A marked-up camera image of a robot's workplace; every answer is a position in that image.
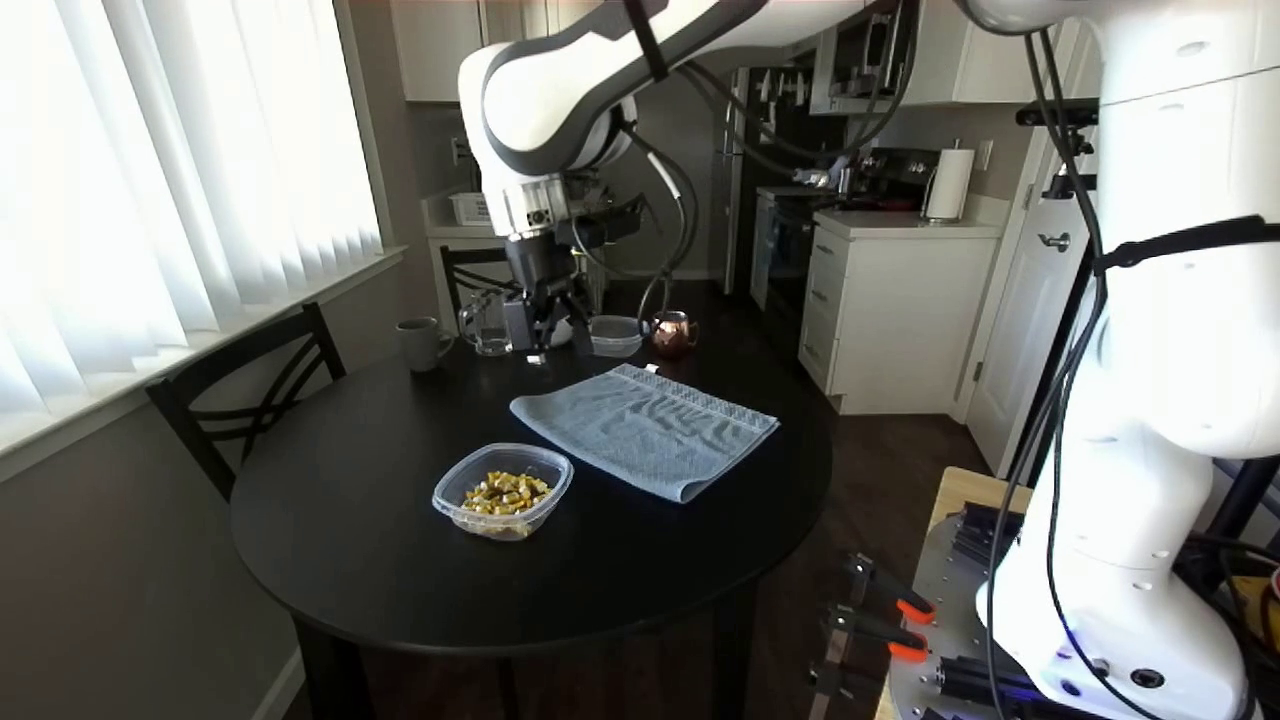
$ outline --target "cloth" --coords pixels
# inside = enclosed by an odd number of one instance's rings
[[[779,426],[631,364],[559,393],[517,397],[511,418],[569,456],[673,504],[696,500]]]

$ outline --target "microwave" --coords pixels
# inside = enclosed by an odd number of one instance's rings
[[[913,12],[878,6],[815,40],[810,87],[814,115],[860,115],[871,102],[882,113],[888,110],[910,53],[904,15]]]

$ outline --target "window blinds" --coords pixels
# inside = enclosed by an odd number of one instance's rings
[[[331,0],[5,0],[0,452],[373,266]]]

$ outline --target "cup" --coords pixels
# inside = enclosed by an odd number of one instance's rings
[[[431,371],[445,361],[445,342],[436,315],[429,321],[402,321],[402,361],[407,371]]]
[[[478,350],[478,355],[510,355],[517,350],[517,342],[510,333],[510,293],[503,289],[480,293],[461,311],[461,327],[466,327],[470,343]]]

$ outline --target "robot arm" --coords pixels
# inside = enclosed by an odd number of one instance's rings
[[[1172,560],[1211,494],[1209,461],[1280,452],[1280,47],[1261,40],[1280,6],[960,6],[1005,37],[1065,15],[1098,34],[1100,251],[1179,240],[1098,272],[1100,333],[1065,371],[1056,461],[992,575],[992,638],[1046,695],[1098,716],[1245,716],[1240,647]]]
[[[569,175],[627,150],[631,94],[717,47],[792,47],[871,0],[604,0],[572,28],[480,47],[461,69],[470,150],[492,228],[524,289],[524,350],[566,311],[577,259],[557,225],[580,216]]]

